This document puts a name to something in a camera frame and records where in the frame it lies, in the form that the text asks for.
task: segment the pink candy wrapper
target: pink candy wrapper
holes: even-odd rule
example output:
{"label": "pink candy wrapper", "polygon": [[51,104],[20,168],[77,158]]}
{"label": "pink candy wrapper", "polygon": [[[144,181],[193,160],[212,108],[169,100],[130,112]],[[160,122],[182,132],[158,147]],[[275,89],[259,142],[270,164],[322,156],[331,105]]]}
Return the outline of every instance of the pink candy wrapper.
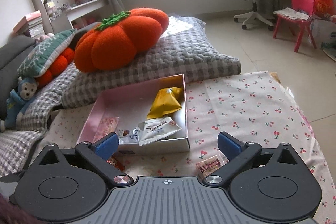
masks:
{"label": "pink candy wrapper", "polygon": [[107,134],[111,132],[115,132],[118,122],[119,122],[119,117],[102,118],[100,120],[96,134],[94,135],[93,143],[105,137]]}
{"label": "pink candy wrapper", "polygon": [[215,172],[224,165],[224,160],[222,157],[217,154],[206,160],[202,160],[199,163],[196,163],[196,170],[201,179],[204,179],[206,176],[210,175],[212,172]]}

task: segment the cardboard box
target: cardboard box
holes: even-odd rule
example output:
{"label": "cardboard box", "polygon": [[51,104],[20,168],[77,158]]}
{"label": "cardboard box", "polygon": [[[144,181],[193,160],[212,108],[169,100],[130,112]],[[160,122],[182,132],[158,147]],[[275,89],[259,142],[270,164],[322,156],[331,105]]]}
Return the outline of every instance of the cardboard box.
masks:
{"label": "cardboard box", "polygon": [[92,142],[100,120],[106,117],[119,117],[117,128],[132,131],[140,122],[147,120],[146,116],[158,91],[174,86],[184,89],[183,96],[179,99],[182,109],[171,115],[182,129],[163,140],[144,146],[120,143],[116,155],[156,155],[190,151],[183,75],[154,79],[101,92],[77,143]]}

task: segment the blue monkey plush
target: blue monkey plush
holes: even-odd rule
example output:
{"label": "blue monkey plush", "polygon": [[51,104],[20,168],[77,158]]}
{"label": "blue monkey plush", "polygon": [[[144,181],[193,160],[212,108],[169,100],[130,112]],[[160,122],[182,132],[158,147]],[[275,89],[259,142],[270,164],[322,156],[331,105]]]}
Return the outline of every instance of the blue monkey plush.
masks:
{"label": "blue monkey plush", "polygon": [[35,98],[38,83],[34,78],[27,77],[22,80],[19,77],[18,92],[11,90],[7,103],[6,120],[0,122],[1,132],[6,129],[14,129],[21,122],[22,116]]}

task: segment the green snowflake pillow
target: green snowflake pillow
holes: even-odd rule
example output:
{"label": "green snowflake pillow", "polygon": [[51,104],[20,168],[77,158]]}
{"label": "green snowflake pillow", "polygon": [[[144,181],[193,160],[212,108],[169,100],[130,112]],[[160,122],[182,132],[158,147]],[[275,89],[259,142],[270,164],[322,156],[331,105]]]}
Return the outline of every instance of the green snowflake pillow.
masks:
{"label": "green snowflake pillow", "polygon": [[23,77],[42,76],[57,57],[69,46],[77,29],[55,34],[38,44],[19,66],[18,75]]}

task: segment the green pumpkin stem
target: green pumpkin stem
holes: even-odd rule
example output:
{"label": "green pumpkin stem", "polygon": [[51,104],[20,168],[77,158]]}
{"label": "green pumpkin stem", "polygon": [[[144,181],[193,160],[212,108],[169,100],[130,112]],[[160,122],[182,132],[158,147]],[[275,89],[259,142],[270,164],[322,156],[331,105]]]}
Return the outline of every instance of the green pumpkin stem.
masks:
{"label": "green pumpkin stem", "polygon": [[125,18],[129,17],[131,14],[130,11],[127,12],[120,12],[118,15],[111,15],[109,18],[104,18],[101,21],[101,24],[95,28],[96,31],[105,30],[107,27],[116,25],[118,22],[124,20]]}

